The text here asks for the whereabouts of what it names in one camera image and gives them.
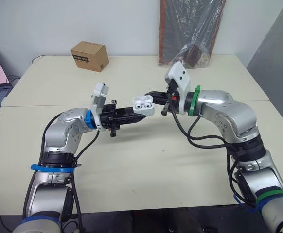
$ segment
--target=box label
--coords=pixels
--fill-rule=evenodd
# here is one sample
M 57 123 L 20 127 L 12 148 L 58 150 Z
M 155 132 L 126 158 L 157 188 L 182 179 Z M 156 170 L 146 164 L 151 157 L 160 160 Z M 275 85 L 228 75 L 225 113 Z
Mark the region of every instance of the box label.
M 78 56 L 78 55 L 72 55 L 72 56 L 75 60 L 79 60 L 79 61 L 82 61 L 82 62 L 89 62 L 87 57 L 82 57 L 82 56 Z

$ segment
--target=blue cable tie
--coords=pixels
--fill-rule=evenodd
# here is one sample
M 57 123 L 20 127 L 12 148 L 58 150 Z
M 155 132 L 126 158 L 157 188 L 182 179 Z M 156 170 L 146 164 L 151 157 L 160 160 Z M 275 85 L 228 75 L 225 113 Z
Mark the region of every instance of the blue cable tie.
M 74 167 L 44 167 L 38 164 L 31 164 L 30 169 L 43 172 L 74 172 Z

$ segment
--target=white wall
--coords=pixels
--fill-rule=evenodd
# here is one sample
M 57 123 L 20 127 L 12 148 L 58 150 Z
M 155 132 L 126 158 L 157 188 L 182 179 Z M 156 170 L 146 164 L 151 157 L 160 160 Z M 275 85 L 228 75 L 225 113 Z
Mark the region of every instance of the white wall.
M 213 53 L 247 65 L 282 7 L 283 0 L 227 0 Z M 68 55 L 81 40 L 106 44 L 110 55 L 156 55 L 159 0 L 0 0 L 8 74 L 22 75 L 41 54 Z

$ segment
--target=blue ring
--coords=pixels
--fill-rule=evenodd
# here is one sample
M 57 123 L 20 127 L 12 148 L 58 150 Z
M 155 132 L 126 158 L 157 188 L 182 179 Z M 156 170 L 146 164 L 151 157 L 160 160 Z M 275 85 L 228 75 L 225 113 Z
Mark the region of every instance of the blue ring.
M 31 164 L 30 169 L 44 172 L 74 172 L 74 167 L 43 167 L 38 164 Z
M 88 127 L 92 130 L 94 130 L 92 119 L 91 119 L 91 110 L 87 111 L 86 118 L 84 119 L 84 122 L 88 125 Z

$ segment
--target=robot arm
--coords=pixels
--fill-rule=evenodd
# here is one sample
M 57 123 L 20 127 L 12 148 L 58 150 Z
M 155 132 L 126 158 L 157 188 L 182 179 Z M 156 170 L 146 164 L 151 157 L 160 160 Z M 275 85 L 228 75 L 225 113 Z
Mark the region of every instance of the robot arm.
M 270 152 L 264 148 L 254 111 L 225 91 L 200 90 L 198 86 L 191 92 L 190 77 L 181 62 L 172 66 L 165 80 L 166 93 L 147 93 L 153 96 L 154 103 L 164 105 L 162 115 L 175 109 L 176 113 L 201 116 L 212 122 L 224 139 L 227 154 L 234 160 L 229 172 L 231 188 L 234 190 L 235 180 L 241 198 L 261 211 L 270 231 L 283 233 L 283 182 Z
M 24 203 L 24 220 L 14 233 L 60 233 L 61 223 L 70 219 L 73 203 L 77 203 L 73 172 L 79 166 L 79 155 L 74 154 L 83 133 L 109 129 L 115 137 L 120 125 L 139 122 L 154 113 L 151 96 L 135 98 L 133 107 L 117 109 L 115 100 L 105 105 L 107 92 L 108 87 L 98 83 L 90 110 L 67 110 L 46 130 L 39 163 L 31 166 L 35 172 Z

